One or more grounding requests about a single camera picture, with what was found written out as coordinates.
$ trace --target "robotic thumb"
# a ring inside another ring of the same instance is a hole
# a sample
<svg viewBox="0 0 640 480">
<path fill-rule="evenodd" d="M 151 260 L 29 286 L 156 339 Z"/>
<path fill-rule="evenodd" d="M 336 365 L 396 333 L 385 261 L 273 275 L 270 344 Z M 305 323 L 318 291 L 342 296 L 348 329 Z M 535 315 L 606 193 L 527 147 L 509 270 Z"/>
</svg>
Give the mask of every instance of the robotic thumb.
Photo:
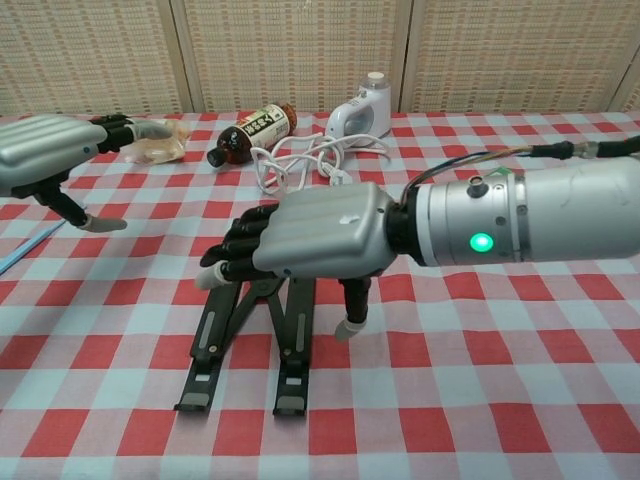
<svg viewBox="0 0 640 480">
<path fill-rule="evenodd" d="M 336 337 L 336 340 L 338 340 L 339 342 L 344 342 L 346 340 L 349 340 L 351 337 L 355 336 L 360 330 L 362 330 L 366 325 L 366 323 L 367 323 L 366 320 L 362 323 L 354 323 L 354 322 L 350 322 L 347 318 L 345 318 L 338 324 L 333 335 Z"/>
<path fill-rule="evenodd" d="M 222 275 L 222 265 L 225 262 L 217 262 L 212 267 L 205 268 L 196 277 L 196 287 L 200 290 L 212 290 L 222 285 L 231 283 Z"/>
<path fill-rule="evenodd" d="M 78 227 L 80 230 L 93 233 L 112 232 L 114 230 L 124 230 L 127 222 L 122 218 L 100 218 L 87 214 L 87 221 Z"/>
</svg>

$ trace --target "brown bottle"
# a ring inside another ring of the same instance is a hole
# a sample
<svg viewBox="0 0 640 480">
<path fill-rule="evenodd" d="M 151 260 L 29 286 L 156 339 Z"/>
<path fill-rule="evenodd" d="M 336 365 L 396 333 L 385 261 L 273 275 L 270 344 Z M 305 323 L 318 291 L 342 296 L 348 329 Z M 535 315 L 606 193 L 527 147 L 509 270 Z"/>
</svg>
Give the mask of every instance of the brown bottle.
<svg viewBox="0 0 640 480">
<path fill-rule="evenodd" d="M 225 163 L 248 163 L 251 147 L 273 147 L 295 130 L 297 122 L 296 111 L 288 103 L 269 104 L 224 129 L 216 147 L 207 152 L 207 161 L 216 168 Z"/>
</svg>

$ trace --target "folding phone stand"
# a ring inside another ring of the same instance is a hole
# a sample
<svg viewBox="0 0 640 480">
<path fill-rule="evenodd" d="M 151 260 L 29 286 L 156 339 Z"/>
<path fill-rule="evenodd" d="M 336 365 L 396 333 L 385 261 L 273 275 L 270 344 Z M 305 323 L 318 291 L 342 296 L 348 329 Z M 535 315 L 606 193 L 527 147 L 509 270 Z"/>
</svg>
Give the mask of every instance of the folding phone stand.
<svg viewBox="0 0 640 480">
<path fill-rule="evenodd" d="M 286 312 L 278 298 L 283 279 L 251 282 L 238 303 L 241 282 L 211 290 L 191 346 L 191 368 L 174 410 L 209 412 L 222 360 L 256 303 L 266 300 L 280 348 L 274 415 L 303 416 L 307 410 L 315 279 L 291 279 Z"/>
</svg>

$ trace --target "plastic bag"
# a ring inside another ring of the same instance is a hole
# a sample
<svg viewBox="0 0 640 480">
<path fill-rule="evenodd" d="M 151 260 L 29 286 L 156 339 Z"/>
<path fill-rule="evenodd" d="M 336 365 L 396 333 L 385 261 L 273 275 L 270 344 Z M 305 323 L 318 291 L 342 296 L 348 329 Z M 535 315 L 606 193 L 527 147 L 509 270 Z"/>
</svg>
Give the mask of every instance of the plastic bag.
<svg viewBox="0 0 640 480">
<path fill-rule="evenodd" d="M 191 131 L 185 123 L 178 120 L 166 120 L 163 123 L 173 132 L 173 136 L 163 140 L 142 139 L 123 147 L 120 153 L 124 155 L 126 162 L 158 165 L 184 157 Z"/>
</svg>

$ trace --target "metal connector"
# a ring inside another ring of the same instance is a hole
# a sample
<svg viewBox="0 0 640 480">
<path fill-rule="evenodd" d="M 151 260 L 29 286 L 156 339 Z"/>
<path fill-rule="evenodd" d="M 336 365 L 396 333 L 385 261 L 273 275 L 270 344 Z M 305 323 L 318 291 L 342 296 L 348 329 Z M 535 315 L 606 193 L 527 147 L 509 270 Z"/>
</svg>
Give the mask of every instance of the metal connector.
<svg viewBox="0 0 640 480">
<path fill-rule="evenodd" d="M 598 142 L 576 143 L 573 148 L 573 155 L 580 158 L 596 158 L 598 154 Z"/>
</svg>

